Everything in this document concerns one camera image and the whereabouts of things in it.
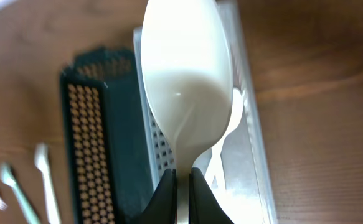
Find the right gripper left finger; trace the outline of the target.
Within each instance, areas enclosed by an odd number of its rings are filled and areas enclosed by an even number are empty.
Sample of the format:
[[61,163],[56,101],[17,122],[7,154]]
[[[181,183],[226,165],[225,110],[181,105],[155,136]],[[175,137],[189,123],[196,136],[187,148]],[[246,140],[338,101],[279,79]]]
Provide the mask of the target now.
[[174,169],[166,169],[139,217],[140,224],[175,224],[177,211],[177,177]]

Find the clear white plastic basket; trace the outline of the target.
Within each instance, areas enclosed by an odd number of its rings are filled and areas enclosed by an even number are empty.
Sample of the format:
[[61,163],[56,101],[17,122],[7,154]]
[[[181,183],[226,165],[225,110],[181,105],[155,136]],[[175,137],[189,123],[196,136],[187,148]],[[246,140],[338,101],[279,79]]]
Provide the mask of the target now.
[[[233,89],[238,88],[242,94],[243,113],[239,126],[225,138],[222,148],[226,189],[220,190],[216,180],[208,186],[233,223],[274,223],[275,205],[238,9],[234,2],[216,3],[232,57]],[[133,40],[155,191],[164,171],[176,171],[176,164],[146,97],[141,69],[141,32],[142,27],[136,29]],[[202,153],[192,166],[199,168],[204,178],[212,157],[211,148]]]

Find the white spoon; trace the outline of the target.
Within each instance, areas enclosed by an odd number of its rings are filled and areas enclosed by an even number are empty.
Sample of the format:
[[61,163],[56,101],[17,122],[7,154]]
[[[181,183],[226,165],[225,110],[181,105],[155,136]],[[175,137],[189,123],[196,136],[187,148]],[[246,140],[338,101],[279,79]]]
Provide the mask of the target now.
[[[222,137],[226,138],[230,133],[236,130],[239,126],[243,113],[243,98],[240,90],[238,88],[233,89],[233,102],[232,102],[232,112],[230,116],[230,120],[227,126],[226,131]],[[213,169],[213,160],[212,157],[209,161],[209,165],[207,167],[205,173],[205,179],[209,185],[212,185],[213,181],[216,180],[214,176],[214,169]]]
[[224,141],[225,141],[225,138],[222,137],[219,140],[219,142],[212,147],[212,160],[213,160],[212,166],[214,169],[214,176],[216,178],[218,188],[223,191],[225,191],[225,189],[226,189],[225,177],[224,177],[224,167],[223,167],[222,158],[221,158]]
[[223,136],[232,109],[232,57],[217,3],[149,0],[141,69],[148,103],[176,164],[176,222],[187,223],[193,163]]

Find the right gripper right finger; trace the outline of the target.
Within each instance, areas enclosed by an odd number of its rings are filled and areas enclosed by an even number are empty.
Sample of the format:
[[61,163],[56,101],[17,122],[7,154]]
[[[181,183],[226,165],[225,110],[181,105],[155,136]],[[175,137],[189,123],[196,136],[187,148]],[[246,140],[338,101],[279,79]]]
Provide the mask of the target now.
[[189,224],[233,224],[196,167],[189,174]]

